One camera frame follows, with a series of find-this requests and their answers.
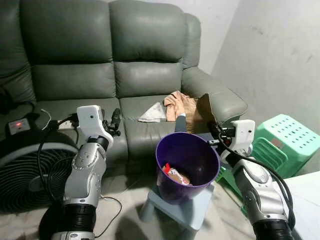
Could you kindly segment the brown paper piece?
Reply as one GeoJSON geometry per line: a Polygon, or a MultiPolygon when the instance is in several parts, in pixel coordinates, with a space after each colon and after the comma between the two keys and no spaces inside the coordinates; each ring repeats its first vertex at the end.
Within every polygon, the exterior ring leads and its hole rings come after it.
{"type": "Polygon", "coordinates": [[[195,105],[186,114],[186,131],[191,134],[210,133],[210,124],[217,120],[211,106],[210,94],[205,93],[195,100],[195,105]]]}

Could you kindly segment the purple plastic rubbish bin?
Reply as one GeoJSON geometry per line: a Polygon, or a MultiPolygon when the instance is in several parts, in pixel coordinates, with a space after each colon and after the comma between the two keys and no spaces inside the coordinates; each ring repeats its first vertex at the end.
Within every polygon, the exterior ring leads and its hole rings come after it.
{"type": "Polygon", "coordinates": [[[179,205],[200,194],[217,179],[221,160],[209,142],[199,135],[172,132],[165,135],[156,146],[158,194],[169,204],[179,205]],[[190,183],[184,185],[170,178],[163,167],[176,169],[190,183]]]}

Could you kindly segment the white tissue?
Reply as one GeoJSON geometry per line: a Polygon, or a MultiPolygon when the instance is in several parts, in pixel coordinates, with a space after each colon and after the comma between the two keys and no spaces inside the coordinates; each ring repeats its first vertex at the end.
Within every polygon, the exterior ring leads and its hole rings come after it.
{"type": "Polygon", "coordinates": [[[160,102],[156,102],[151,105],[146,112],[138,117],[138,122],[163,122],[166,121],[166,112],[164,105],[160,102]]]}

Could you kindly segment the crumpled beige paper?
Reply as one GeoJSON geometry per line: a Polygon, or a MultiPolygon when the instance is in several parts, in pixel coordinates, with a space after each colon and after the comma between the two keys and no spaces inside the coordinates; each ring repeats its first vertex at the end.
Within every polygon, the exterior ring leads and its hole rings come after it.
{"type": "Polygon", "coordinates": [[[181,115],[188,118],[194,114],[196,100],[180,91],[174,91],[164,98],[163,105],[166,108],[167,121],[174,122],[181,115]]]}

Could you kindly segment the green leather sofa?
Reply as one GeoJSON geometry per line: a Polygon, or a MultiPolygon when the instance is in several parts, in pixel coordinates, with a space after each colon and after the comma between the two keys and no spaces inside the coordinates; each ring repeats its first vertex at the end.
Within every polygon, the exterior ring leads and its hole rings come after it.
{"type": "Polygon", "coordinates": [[[109,163],[149,163],[172,122],[141,122],[172,92],[208,95],[222,125],[247,103],[199,67],[201,21],[169,3],[141,0],[0,0],[0,125],[44,109],[41,122],[76,108],[121,109],[109,163]]]}

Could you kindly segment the red white snack wrapper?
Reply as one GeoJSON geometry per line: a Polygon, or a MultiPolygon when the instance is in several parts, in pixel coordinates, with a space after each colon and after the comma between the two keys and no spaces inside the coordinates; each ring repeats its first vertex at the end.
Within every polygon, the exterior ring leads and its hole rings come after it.
{"type": "Polygon", "coordinates": [[[193,185],[191,179],[186,173],[183,173],[180,169],[170,165],[169,163],[163,164],[160,168],[159,182],[162,183],[167,179],[184,186],[193,185]]]}

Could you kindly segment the mint green plastic stool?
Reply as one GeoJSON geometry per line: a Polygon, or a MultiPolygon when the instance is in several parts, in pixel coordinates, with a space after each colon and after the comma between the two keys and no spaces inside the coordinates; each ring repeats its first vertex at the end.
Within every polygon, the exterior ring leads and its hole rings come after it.
{"type": "Polygon", "coordinates": [[[320,148],[320,136],[296,119],[279,114],[254,131],[251,156],[281,178],[294,177],[320,148]]]}

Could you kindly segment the light blue plastic stool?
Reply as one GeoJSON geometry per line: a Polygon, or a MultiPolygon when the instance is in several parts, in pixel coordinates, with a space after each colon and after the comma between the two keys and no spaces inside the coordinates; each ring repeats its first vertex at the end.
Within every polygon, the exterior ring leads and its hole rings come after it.
{"type": "Polygon", "coordinates": [[[146,201],[142,205],[139,217],[142,221],[147,222],[158,210],[187,230],[197,232],[205,220],[214,189],[215,186],[210,184],[192,199],[188,199],[177,205],[172,205],[161,197],[158,187],[153,186],[151,190],[149,190],[146,201]]]}

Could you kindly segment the black power strip red light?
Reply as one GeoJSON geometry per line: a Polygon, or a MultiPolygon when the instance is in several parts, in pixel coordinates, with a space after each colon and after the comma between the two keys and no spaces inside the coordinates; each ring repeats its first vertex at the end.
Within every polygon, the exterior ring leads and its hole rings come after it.
{"type": "Polygon", "coordinates": [[[23,117],[7,123],[5,127],[5,131],[6,131],[5,135],[7,138],[9,138],[25,131],[32,131],[32,130],[39,130],[39,129],[40,128],[37,125],[34,118],[23,117]]]}

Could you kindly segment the black floor fan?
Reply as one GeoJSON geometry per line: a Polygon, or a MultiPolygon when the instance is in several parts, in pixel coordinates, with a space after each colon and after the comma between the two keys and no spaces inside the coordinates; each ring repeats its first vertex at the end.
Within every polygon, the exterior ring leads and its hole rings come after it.
{"type": "Polygon", "coordinates": [[[18,214],[48,208],[39,237],[51,240],[57,231],[71,161],[77,144],[68,135],[54,132],[12,135],[0,141],[0,214],[18,214]]]}

